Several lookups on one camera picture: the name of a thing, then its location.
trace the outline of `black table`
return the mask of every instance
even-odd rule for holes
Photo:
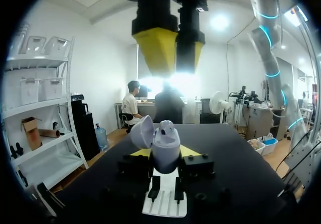
[[[231,204],[226,210],[210,214],[207,218],[222,222],[247,218],[257,221],[260,206],[279,205],[277,195],[285,184],[245,139],[241,138],[229,125],[175,125],[181,144],[199,153],[208,153],[213,158],[217,180],[230,190]],[[131,154],[138,149],[127,135],[115,147],[107,151],[93,166],[81,174],[69,186],[57,193],[66,205],[74,205],[80,195],[99,199],[101,190],[114,181],[117,161],[123,154]],[[139,222],[191,223],[191,217],[166,218],[141,214]]]

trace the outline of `cardboard tube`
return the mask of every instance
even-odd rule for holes
[[[52,138],[58,138],[60,136],[59,130],[43,130],[43,129],[39,129],[39,134],[41,136],[52,137]]]

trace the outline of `white robotic arm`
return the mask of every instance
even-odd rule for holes
[[[310,143],[303,138],[307,132],[298,102],[294,98],[288,84],[281,84],[280,70],[277,60],[271,50],[279,46],[280,36],[277,20],[280,17],[278,0],[251,0],[254,15],[260,26],[250,34],[250,40],[259,53],[263,62],[267,81],[269,84],[271,102],[274,108],[285,108],[288,129],[291,134],[291,150],[295,148],[295,155],[290,155],[285,162],[297,175],[304,186],[307,186],[312,177],[312,169],[316,168],[319,156],[318,149],[314,149],[311,157],[304,161],[304,154],[309,152],[316,143]]]

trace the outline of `wooden floor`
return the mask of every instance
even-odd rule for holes
[[[119,143],[124,137],[126,136],[126,129],[120,129],[115,130],[111,134],[107,136],[108,142],[110,144],[110,147],[112,148],[117,143]],[[275,170],[276,167],[279,165],[279,163],[283,160],[283,158],[287,155],[290,148],[290,141],[287,139],[283,139],[279,141],[274,149],[274,151],[271,154],[263,156],[263,158],[270,164],[270,166]],[[88,166],[92,166],[102,155],[104,152],[100,152],[98,155],[96,155],[91,160],[87,161]],[[283,177],[288,170],[288,166],[283,162],[280,167],[277,170],[277,174],[280,177]],[[59,182],[57,185],[55,185],[51,191],[57,192],[65,188],[67,185],[69,185],[73,180],[75,180],[79,175],[81,175],[86,169],[84,166],[79,167],[77,170],[75,170],[73,173],[71,173],[69,176],[67,176],[65,179],[63,179],[61,182]],[[303,189],[299,189],[295,196],[296,198],[299,198],[302,194]]]

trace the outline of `white shelf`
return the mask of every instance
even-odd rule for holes
[[[21,113],[24,113],[24,112],[27,112],[30,110],[37,109],[37,108],[52,106],[52,105],[56,105],[56,104],[64,103],[64,102],[67,102],[66,97],[42,101],[42,102],[31,103],[31,104],[27,104],[27,105],[22,105],[20,107],[16,107],[16,108],[12,108],[10,110],[4,111],[2,113],[2,119],[6,119],[11,116],[18,115],[18,114],[21,114]]]
[[[41,140],[42,140],[42,146],[40,146],[39,148],[33,150],[33,151],[29,151],[27,153],[24,153],[23,155],[19,156],[16,159],[12,160],[12,165],[14,167],[24,163],[25,161],[35,157],[37,154],[73,137],[74,134],[70,131],[65,131],[65,135],[61,135],[59,138],[51,138],[51,137],[43,137],[40,136]]]
[[[83,163],[82,159],[67,152],[49,157],[25,174],[25,177],[29,185],[38,185],[43,182],[50,189]]]
[[[67,61],[67,57],[54,57],[50,55],[28,56],[26,54],[18,54],[15,57],[7,58],[5,71],[29,68],[57,68]]]

